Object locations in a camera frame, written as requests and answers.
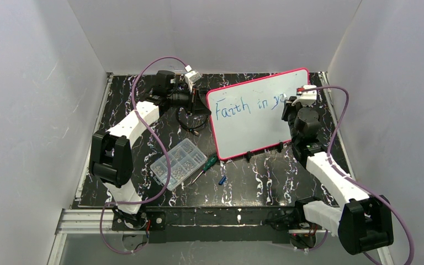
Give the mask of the pink framed whiteboard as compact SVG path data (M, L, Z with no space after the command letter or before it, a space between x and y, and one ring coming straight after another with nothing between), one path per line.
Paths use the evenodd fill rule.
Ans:
M284 100L309 84L309 71L299 68L213 89L206 94L216 153L221 160L288 142L282 120Z

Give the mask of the blue marker cap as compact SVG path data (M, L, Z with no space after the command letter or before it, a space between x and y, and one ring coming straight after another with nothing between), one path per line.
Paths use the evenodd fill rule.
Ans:
M226 176L223 176L222 178L221 178L221 180L219 181L219 185L221 186L221 185L223 185L224 183L225 183L225 181L226 181Z

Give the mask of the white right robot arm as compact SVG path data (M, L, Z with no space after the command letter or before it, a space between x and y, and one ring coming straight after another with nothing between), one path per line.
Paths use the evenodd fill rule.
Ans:
M338 164L329 161L326 147L317 138L321 127L318 112L292 96L284 102L282 120L290 128L294 157L340 207L336 209L315 197L300 199L295 203L300 222L318 224L335 233L351 255L391 245L391 211L380 199L353 184Z

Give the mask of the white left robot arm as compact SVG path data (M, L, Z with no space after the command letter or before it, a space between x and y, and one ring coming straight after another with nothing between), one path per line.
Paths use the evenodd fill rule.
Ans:
M144 204L131 181L135 141L145 130L152 131L151 124L171 107L183 108L188 114L210 114L195 85L201 77L190 67L186 68L183 81L177 80L174 72L158 71L154 85L140 95L134 109L121 122L93 134L89 174L103 183L123 214L135 215Z

